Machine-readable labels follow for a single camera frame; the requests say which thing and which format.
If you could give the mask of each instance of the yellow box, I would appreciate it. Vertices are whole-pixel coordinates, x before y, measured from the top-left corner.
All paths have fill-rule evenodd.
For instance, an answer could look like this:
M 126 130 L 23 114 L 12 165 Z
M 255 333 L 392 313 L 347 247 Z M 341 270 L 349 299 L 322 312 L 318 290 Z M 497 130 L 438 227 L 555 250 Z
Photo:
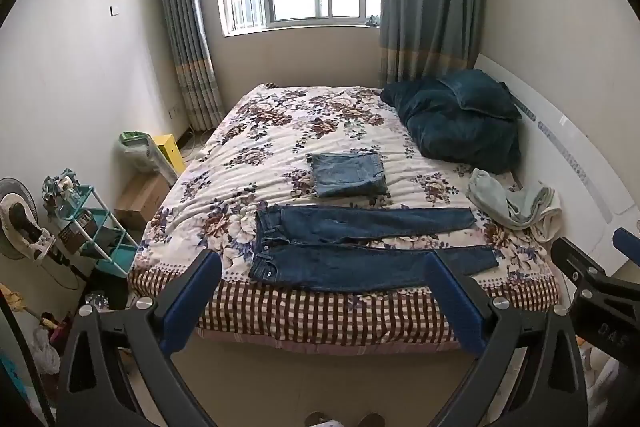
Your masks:
M 186 167 L 184 166 L 184 161 L 182 161 L 180 150 L 175 144 L 174 135 L 162 134 L 162 136 L 154 136 L 154 142 L 156 142 L 158 149 L 162 151 L 164 157 L 174 166 L 175 171 L 178 172 L 178 174 L 182 174 Z

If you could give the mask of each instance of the blue gripper pad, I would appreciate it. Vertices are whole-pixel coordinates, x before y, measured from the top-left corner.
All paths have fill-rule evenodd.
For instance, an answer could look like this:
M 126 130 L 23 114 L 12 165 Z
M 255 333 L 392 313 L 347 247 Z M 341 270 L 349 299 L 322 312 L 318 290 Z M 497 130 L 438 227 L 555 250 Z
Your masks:
M 640 266 L 640 238 L 628 230 L 617 229 L 613 233 L 613 246 Z
M 476 357 L 480 357 L 486 347 L 483 334 L 483 320 L 478 308 L 452 276 L 449 269 L 436 254 L 427 258 L 427 284 L 453 327 L 460 345 Z
M 221 277 L 220 256 L 212 252 L 191 276 L 164 316 L 159 345 L 166 356 L 184 348 Z

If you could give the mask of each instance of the metal screw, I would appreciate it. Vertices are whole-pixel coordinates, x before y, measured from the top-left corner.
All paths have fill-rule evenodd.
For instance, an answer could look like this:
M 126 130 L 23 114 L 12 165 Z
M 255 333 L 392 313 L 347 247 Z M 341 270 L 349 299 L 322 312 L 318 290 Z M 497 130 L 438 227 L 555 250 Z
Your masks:
M 78 314 L 81 317 L 86 317 L 87 315 L 91 315 L 92 311 L 94 311 L 94 307 L 91 306 L 91 304 L 85 304 L 83 306 L 80 306 L 80 309 L 78 310 Z
M 154 303 L 154 300 L 151 297 L 141 297 L 136 302 L 136 308 L 139 310 L 146 310 L 147 308 L 151 308 L 151 305 Z
M 554 313 L 556 315 L 560 315 L 561 317 L 564 317 L 566 315 L 566 308 L 562 306 L 562 304 L 556 304 L 554 306 Z
M 505 310 L 509 307 L 509 301 L 505 297 L 496 297 L 494 299 L 494 306 L 499 310 Z

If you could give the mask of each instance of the window sill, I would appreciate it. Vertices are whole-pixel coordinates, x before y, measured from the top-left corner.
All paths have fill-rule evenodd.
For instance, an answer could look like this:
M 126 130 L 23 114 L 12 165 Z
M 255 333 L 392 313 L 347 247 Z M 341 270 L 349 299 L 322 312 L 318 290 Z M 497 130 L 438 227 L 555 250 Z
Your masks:
M 254 33 L 274 32 L 280 30 L 299 30 L 302 28 L 372 28 L 379 30 L 380 26 L 367 26 L 364 24 L 305 24 L 280 26 L 277 28 L 248 28 L 245 30 L 236 30 L 231 33 L 225 32 L 225 37 L 236 37 L 240 35 L 251 35 Z

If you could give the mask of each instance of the floral print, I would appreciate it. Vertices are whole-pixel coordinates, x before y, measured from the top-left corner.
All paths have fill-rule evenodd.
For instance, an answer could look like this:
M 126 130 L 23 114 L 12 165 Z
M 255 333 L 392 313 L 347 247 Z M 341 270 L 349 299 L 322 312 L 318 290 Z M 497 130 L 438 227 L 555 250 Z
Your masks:
M 384 160 L 388 193 L 319 200 L 306 155 L 321 152 L 377 152 Z M 484 287 L 552 279 L 545 251 L 528 231 L 504 229 L 466 199 L 471 172 L 469 166 L 421 156 L 379 90 L 258 86 L 229 113 L 172 188 L 146 227 L 132 269 L 180 273 L 209 248 L 221 257 L 226 281 L 249 281 L 255 213 L 267 204 L 469 206 L 476 216 L 469 229 L 361 244 L 414 250 L 489 244 L 499 266 L 476 277 Z M 510 176 L 497 179 L 513 185 Z M 371 298 L 375 295 L 351 296 L 350 306 Z

